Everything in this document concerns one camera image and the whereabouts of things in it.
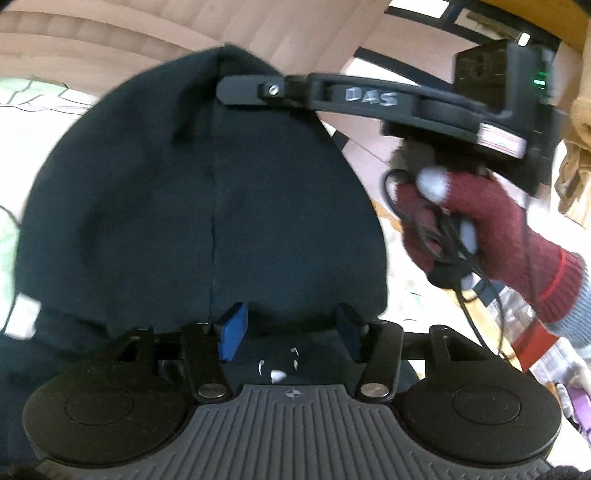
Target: white glove fingertip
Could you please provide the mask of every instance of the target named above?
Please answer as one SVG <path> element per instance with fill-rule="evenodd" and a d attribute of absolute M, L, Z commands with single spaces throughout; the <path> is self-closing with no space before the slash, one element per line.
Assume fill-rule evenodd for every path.
<path fill-rule="evenodd" d="M 449 174 L 442 167 L 427 167 L 417 176 L 417 188 L 427 200 L 438 205 L 447 199 L 450 188 Z"/>

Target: crosshair logo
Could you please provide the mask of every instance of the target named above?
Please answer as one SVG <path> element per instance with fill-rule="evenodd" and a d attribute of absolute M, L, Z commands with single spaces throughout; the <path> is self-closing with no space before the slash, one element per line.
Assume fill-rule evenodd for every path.
<path fill-rule="evenodd" d="M 295 388 L 293 388 L 292 390 L 288 390 L 287 392 L 285 392 L 285 396 L 287 398 L 290 398 L 292 400 L 295 400 L 297 397 L 301 396 L 301 391 L 296 390 Z"/>

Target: gray sleeve cuff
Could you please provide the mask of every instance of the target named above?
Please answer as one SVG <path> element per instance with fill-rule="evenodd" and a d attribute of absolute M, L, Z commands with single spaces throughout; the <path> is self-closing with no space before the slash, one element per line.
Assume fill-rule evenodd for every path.
<path fill-rule="evenodd" d="M 591 359 L 591 284 L 586 263 L 573 308 L 558 322 L 545 323 L 544 326 L 550 333 L 566 338 L 585 360 Z"/>

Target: red strap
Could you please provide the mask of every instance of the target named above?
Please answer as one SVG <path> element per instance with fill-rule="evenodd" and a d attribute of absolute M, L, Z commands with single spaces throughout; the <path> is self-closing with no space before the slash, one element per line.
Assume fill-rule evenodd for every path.
<path fill-rule="evenodd" d="M 557 340 L 557 336 L 552 335 L 539 320 L 536 320 L 511 346 L 519 359 L 521 369 L 526 372 Z"/>

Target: black fabric cover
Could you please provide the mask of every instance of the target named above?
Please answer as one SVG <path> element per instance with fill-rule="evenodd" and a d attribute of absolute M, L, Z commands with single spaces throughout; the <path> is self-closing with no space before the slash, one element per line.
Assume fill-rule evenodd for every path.
<path fill-rule="evenodd" d="M 330 329 L 338 302 L 367 319 L 383 311 L 378 220 L 317 116 L 215 99 L 224 76 L 274 73 L 236 47 L 192 54 L 106 95 L 57 144 L 28 199 L 15 271 L 17 291 L 42 304 L 37 333 L 0 335 L 0 465 L 31 454 L 27 394 L 132 327 L 175 331 L 243 301 L 251 362 L 250 337 Z M 326 342 L 303 343 L 332 355 Z M 323 378 L 345 382 L 343 362 Z M 310 363 L 314 380 L 321 367 Z"/>

